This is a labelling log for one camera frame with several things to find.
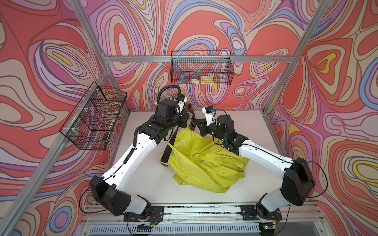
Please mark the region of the neon yellow trousers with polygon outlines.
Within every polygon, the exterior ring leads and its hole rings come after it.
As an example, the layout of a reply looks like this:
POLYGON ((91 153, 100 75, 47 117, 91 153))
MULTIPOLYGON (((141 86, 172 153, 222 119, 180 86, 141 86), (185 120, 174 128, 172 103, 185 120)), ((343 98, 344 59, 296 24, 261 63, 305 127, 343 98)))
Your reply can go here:
POLYGON ((178 132, 168 167, 179 185, 192 185, 213 193, 226 193, 245 177, 247 158, 221 147, 189 128, 178 132))

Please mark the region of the black leather belt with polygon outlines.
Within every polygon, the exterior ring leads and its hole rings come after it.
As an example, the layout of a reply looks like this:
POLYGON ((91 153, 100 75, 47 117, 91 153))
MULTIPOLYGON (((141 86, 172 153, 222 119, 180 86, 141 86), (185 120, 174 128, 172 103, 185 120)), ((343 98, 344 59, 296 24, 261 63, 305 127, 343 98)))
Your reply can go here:
MULTIPOLYGON (((193 108, 191 108, 191 109, 187 109, 187 111, 188 111, 188 113, 191 113, 191 114, 192 114, 191 123, 190 123, 189 127, 190 127, 190 129, 191 129, 192 131, 194 131, 195 128, 196 128, 196 124, 195 124, 195 122, 194 122, 194 120, 195 120, 195 112, 194 112, 193 108)), ((179 128, 180 128, 180 126, 178 125, 178 126, 175 128, 175 130, 172 130, 172 131, 173 131, 173 134, 172 134, 172 136, 169 138, 169 141, 168 141, 168 143, 167 143, 167 146, 166 146, 166 148, 165 148, 165 150, 164 150, 164 152, 163 152, 163 154, 162 154, 162 156, 161 156, 161 158, 160 158, 160 160, 159 160, 160 163, 161 163, 161 165, 164 166, 164 167, 168 167, 168 160, 169 160, 170 155, 171 155, 172 150, 173 150, 173 148, 172 148, 171 146, 173 146, 174 143, 175 143, 175 140, 176 140, 176 137, 177 137, 178 129, 179 129, 179 128)))

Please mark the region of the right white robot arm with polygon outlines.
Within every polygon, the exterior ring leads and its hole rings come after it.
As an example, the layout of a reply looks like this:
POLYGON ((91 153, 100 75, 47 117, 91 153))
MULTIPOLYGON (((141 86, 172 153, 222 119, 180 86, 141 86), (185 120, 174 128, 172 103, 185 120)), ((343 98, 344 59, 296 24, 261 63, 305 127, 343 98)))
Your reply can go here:
POLYGON ((265 167, 282 180, 280 187, 265 193, 255 205, 261 219, 289 204, 301 206, 310 198, 315 180, 310 170, 310 161, 281 156, 254 143, 235 131, 234 121, 229 115, 215 118, 215 111, 205 113, 205 118, 192 117, 190 128, 198 128, 201 136, 211 135, 218 145, 238 156, 247 158, 265 167))

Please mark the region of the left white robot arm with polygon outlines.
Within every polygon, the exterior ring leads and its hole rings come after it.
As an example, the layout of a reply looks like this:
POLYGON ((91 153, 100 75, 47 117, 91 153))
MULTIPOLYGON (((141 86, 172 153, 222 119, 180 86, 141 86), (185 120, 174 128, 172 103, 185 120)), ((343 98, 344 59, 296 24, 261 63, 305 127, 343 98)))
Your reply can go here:
POLYGON ((173 129, 186 127, 187 98, 178 85, 169 85, 160 90, 156 100, 155 113, 133 134, 133 141, 128 150, 102 176, 94 176, 89 183, 89 190, 94 200, 104 210, 114 216, 133 213, 142 220, 150 216, 151 203, 144 197, 126 193, 126 186, 142 163, 161 141, 168 141, 173 136, 173 129))

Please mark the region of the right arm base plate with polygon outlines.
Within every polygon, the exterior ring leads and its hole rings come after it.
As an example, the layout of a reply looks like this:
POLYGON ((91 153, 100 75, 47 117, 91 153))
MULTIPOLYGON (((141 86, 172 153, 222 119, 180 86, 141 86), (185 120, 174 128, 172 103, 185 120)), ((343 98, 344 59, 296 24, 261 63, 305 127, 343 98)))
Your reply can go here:
POLYGON ((245 221, 281 221, 282 215, 279 209, 273 212, 266 210, 262 205, 241 205, 241 210, 237 214, 243 217, 245 221))

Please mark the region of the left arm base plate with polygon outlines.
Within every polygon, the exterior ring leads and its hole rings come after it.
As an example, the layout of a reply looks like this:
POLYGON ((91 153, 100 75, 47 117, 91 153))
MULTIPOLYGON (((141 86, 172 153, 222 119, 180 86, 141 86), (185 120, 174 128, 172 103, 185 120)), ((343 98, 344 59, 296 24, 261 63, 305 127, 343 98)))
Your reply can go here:
POLYGON ((164 206, 149 206, 141 214, 126 212, 124 222, 162 222, 164 218, 164 206))

